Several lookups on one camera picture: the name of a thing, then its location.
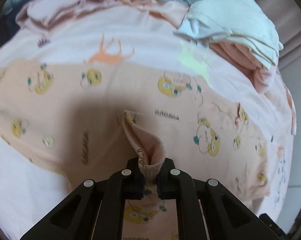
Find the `beige curtain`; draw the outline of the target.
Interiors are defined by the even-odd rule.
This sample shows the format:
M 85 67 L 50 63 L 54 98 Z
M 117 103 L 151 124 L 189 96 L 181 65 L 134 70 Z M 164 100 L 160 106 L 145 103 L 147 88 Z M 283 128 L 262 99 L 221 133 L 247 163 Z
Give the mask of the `beige curtain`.
M 294 0 L 255 0 L 274 23 L 284 48 L 279 52 L 280 69 L 301 56 L 301 9 Z

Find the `peach duck print garment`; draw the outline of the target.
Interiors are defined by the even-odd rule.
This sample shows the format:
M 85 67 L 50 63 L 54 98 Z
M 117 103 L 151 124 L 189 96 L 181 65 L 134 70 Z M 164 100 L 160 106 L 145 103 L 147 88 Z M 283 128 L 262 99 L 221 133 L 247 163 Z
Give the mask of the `peach duck print garment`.
M 262 131 L 200 76 L 132 63 L 13 61 L 0 68 L 0 136 L 71 187 L 138 157 L 146 186 L 142 200 L 126 201 L 124 239 L 178 238 L 175 201 L 160 200 L 154 185 L 165 158 L 242 201 L 270 191 Z

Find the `pink animal print bedsheet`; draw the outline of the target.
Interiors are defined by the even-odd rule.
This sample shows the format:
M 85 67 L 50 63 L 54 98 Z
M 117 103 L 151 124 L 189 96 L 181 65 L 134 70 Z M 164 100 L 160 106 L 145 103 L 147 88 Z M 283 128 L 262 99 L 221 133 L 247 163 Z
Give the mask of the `pink animal print bedsheet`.
M 17 60 L 66 65 L 132 63 L 204 78 L 217 94 L 239 103 L 268 142 L 269 194 L 242 202 L 253 213 L 277 220 L 288 188 L 296 133 L 293 98 L 278 68 L 270 89 L 258 93 L 238 68 L 210 47 L 196 46 L 176 35 L 174 25 L 184 13 L 181 8 L 161 12 L 119 4 L 64 21 L 46 33 L 23 28 L 0 48 L 0 68 Z M 0 228 L 7 238 L 20 239 L 76 187 L 70 186 L 65 175 L 31 163 L 0 136 Z

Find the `pink folded garment under white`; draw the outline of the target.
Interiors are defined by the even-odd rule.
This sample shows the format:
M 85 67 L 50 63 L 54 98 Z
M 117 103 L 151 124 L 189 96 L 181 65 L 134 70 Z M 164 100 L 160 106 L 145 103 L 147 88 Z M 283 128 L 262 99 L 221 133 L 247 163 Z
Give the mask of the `pink folded garment under white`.
M 253 84 L 258 93 L 265 93 L 275 80 L 277 66 L 266 68 L 249 48 L 238 43 L 211 43 L 210 49 L 238 68 Z

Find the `pink ribbed crumpled garment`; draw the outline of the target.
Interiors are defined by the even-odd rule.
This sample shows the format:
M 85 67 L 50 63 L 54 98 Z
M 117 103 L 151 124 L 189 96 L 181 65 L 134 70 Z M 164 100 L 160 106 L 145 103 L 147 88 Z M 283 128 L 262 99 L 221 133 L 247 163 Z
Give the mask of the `pink ribbed crumpled garment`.
M 105 10 L 131 0 L 32 0 L 16 16 L 16 24 L 38 33 L 46 33 L 67 20 Z

